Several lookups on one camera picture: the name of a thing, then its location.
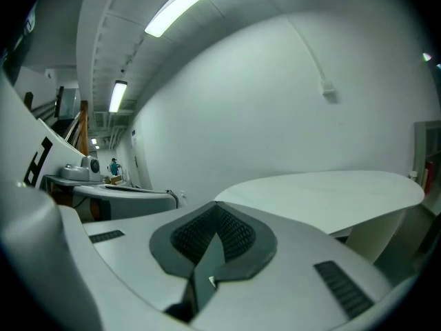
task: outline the black vent slot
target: black vent slot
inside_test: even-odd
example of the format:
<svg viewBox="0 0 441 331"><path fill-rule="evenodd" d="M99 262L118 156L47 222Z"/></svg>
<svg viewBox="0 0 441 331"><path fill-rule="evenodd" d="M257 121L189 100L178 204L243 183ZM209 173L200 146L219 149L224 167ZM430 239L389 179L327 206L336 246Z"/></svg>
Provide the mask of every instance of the black vent slot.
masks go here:
<svg viewBox="0 0 441 331"><path fill-rule="evenodd" d="M350 319L368 310L373 302L333 261L314 265L326 286Z"/></svg>
<svg viewBox="0 0 441 331"><path fill-rule="evenodd" d="M113 230L111 232L90 235L89 239L93 244L95 244L95 243L100 243L101 241L119 238L122 237L123 235L125 234L122 233L120 230Z"/></svg>

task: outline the black label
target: black label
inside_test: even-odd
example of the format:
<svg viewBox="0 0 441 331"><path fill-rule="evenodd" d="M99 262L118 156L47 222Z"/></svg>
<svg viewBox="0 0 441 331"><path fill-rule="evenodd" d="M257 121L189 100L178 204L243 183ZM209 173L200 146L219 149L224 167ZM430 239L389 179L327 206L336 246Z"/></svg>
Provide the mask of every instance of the black label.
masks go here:
<svg viewBox="0 0 441 331"><path fill-rule="evenodd" d="M26 172L25 175L25 179L23 180L28 185L35 186L35 184L37 183L37 179L39 178L40 171L43 167L44 161L46 160L46 157L48 156L49 151L52 147L52 142L50 142L50 140L47 137L45 137L41 145L43 146L44 151L41 154L41 158L38 164L35 163L35 159L38 155L38 152L35 152L34 158L32 158L32 162L30 162L28 171ZM33 174L32 180L29 180L30 173Z"/></svg>

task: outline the wire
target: wire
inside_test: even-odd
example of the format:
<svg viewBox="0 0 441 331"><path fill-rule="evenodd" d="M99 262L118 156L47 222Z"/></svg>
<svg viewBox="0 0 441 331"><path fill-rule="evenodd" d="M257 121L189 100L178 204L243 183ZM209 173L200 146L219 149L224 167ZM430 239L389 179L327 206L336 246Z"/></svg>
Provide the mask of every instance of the wire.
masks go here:
<svg viewBox="0 0 441 331"><path fill-rule="evenodd" d="M85 197L84 199L82 199L82 200L80 201L80 203L79 203L78 205L74 206L73 208L77 208L78 206L80 206L80 205L81 205L86 199L87 199L87 197Z"/></svg>

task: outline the person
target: person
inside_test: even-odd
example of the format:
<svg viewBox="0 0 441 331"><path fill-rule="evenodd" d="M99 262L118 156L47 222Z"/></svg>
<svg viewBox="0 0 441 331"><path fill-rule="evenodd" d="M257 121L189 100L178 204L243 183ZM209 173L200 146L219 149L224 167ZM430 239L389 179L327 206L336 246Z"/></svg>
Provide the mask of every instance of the person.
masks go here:
<svg viewBox="0 0 441 331"><path fill-rule="evenodd" d="M118 168L119 167L121 167L121 166L116 163L116 159L112 158L112 164L110 164L110 172L112 172L112 175L118 175Z"/></svg>

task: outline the white table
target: white table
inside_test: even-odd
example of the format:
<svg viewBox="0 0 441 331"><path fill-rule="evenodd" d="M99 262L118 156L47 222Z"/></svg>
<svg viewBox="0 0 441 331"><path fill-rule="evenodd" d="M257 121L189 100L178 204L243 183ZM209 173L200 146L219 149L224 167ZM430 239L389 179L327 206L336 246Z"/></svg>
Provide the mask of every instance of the white table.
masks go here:
<svg viewBox="0 0 441 331"><path fill-rule="evenodd" d="M295 219L327 234L354 227L347 245L374 262L399 226L403 210L423 198L417 183L398 174L337 171L246 181L224 190L215 201Z"/></svg>

